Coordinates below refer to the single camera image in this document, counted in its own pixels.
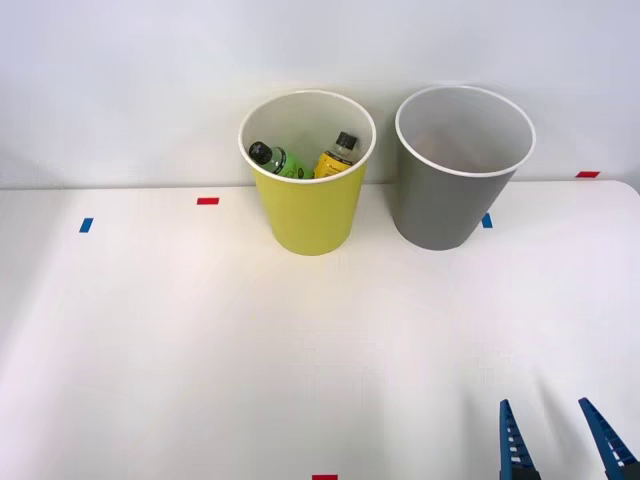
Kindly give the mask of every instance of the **bottle cap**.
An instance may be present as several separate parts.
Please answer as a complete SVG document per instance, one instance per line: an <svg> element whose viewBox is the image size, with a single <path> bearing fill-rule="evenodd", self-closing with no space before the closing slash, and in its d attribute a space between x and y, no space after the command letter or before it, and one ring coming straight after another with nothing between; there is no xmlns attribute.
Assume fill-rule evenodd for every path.
<svg viewBox="0 0 640 480"><path fill-rule="evenodd" d="M357 141L358 139L353 135L349 135L346 132L340 132L340 135L338 135L338 140L336 140L336 143L341 147L344 147L349 150L353 150L353 147L356 146Z"/></svg>
<svg viewBox="0 0 640 480"><path fill-rule="evenodd" d="M264 165L271 160L273 151L262 142L255 142L249 147L249 156L258 165Z"/></svg>

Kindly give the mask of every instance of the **blue tape marker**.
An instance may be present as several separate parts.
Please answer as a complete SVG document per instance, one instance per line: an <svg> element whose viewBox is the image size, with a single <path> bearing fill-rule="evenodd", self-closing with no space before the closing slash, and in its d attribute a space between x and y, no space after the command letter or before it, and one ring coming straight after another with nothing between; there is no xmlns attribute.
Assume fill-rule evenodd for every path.
<svg viewBox="0 0 640 480"><path fill-rule="evenodd" d="M488 213L485 213L484 217L482 217L482 226L484 228L493 228L493 223L491 223L491 215L489 215Z"/></svg>
<svg viewBox="0 0 640 480"><path fill-rule="evenodd" d="M80 233L89 233L89 229L91 228L92 223L93 218L85 218L82 221L82 225L80 226Z"/></svg>

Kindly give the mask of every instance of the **white table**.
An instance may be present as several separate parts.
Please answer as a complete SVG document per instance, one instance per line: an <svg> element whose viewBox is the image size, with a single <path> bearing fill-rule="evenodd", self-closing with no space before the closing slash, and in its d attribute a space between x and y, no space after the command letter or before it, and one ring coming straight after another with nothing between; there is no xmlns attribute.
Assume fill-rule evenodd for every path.
<svg viewBox="0 0 640 480"><path fill-rule="evenodd" d="M544 480L605 480L582 396L640 454L640 197L511 183L448 252L384 197L301 257L253 188L0 192L0 478L495 479L503 398Z"/></svg>

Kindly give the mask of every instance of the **bucket rim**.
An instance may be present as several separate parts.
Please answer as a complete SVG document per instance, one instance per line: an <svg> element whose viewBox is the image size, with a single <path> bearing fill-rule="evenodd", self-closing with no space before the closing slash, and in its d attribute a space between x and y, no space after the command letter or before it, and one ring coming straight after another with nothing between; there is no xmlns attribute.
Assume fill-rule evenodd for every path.
<svg viewBox="0 0 640 480"><path fill-rule="evenodd" d="M402 131L400 129L400 116L402 115L402 111L404 110L404 108L409 103L411 103L411 101L414 98L419 97L420 95L424 95L425 93L433 92L436 90L473 90L473 91L480 92L480 93L492 96L494 98L497 98L498 100L509 105L516 112L518 112L520 116L527 122L527 125L529 126L529 130L531 131L531 146L529 147L529 150L527 151L526 155L522 158L522 160L511 165L510 167L504 168L502 170L496 170L493 172L465 172L462 170L454 170L452 168L447 168L442 165L439 165L436 162L433 162L423 157L422 155L420 155L411 145L409 145L409 142L407 142L406 139L404 138L404 135L402 135ZM531 121L527 113L518 104L516 104L515 102L509 100L508 98L498 93L492 92L491 90L487 90L481 87L475 87L472 85L436 85L433 87L423 88L422 90L415 92L414 94L410 95L404 102L402 102L402 104L398 108L398 111L396 112L396 118L395 118L395 128L396 128L396 135L398 136L398 139L400 140L404 148L406 148L415 158L420 160L422 163L435 168L436 170L440 170L441 172L449 173L451 175L455 175L458 177L490 178L490 177L499 177L500 175L505 175L507 173L514 172L515 170L520 168L529 159L529 157L531 157L537 143L536 129L533 125L533 122Z"/></svg>
<svg viewBox="0 0 640 480"><path fill-rule="evenodd" d="M249 122L250 118L258 110L260 110L262 107L264 107L264 106L266 106L266 105L268 105L268 104L270 104L272 102L275 102L276 100L280 100L281 98L290 97L290 96L293 96L293 95L309 94L309 93L322 94L322 95L327 95L327 96L334 97L334 98L339 98L340 100L344 100L345 102L350 103L351 105L355 106L358 110L360 110L360 112L362 112L364 114L364 116L366 117L366 119L368 120L369 126L371 127L371 132L372 132L371 145L369 145L369 148L367 149L365 154L362 156L362 158L360 160L358 160L358 163L356 163L351 168L348 168L344 172L338 173L337 175L331 175L329 177L308 178L308 179L288 178L288 177L281 177L279 175L275 175L275 174L273 174L271 172L267 172L263 168L260 168L258 165L256 165L256 163L253 160L251 160L251 158L249 157L249 155L245 151L244 145L242 143L242 135L244 133L245 127L246 127L247 123ZM355 173L357 170L359 170L360 168L362 168L362 167L364 167L366 165L367 161L369 160L369 157L371 157L371 154L373 153L373 150L375 149L376 141L377 141L376 124L373 121L373 118L371 117L371 114L362 105L360 105L358 102L356 102L355 100L352 100L351 98L349 98L349 97L347 97L345 95L341 95L339 93L331 92L331 91L328 91L328 90L319 90L319 89L294 90L294 91L291 91L291 92L287 92L287 93L284 93L284 94L273 96L273 97L269 98L268 100L265 100L264 102L258 104L253 109L251 109L251 111L245 115L244 119L242 120L242 123L240 124L240 130L238 132L238 146L240 147L240 152L242 153L242 157L251 166L251 168L253 168L256 172L258 172L258 173L260 173L260 174L262 174L262 175L264 175L266 177L270 177L270 178L272 178L274 180L278 180L278 181L283 182L283 183L293 183L293 184L296 184L296 185L318 185L320 183L333 182L333 181L340 180L341 178L347 177L347 176Z"/></svg>

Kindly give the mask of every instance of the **white wall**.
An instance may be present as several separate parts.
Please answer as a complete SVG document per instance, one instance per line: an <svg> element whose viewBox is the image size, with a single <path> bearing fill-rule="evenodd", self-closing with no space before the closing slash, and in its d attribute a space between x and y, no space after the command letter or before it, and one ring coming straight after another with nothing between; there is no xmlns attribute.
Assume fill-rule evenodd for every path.
<svg viewBox="0 0 640 480"><path fill-rule="evenodd" d="M5 0L0 188L251 183L239 122L299 86L370 110L380 181L395 109L441 81L489 86L530 113L539 147L520 176L601 170L640 184L636 5Z"/></svg>

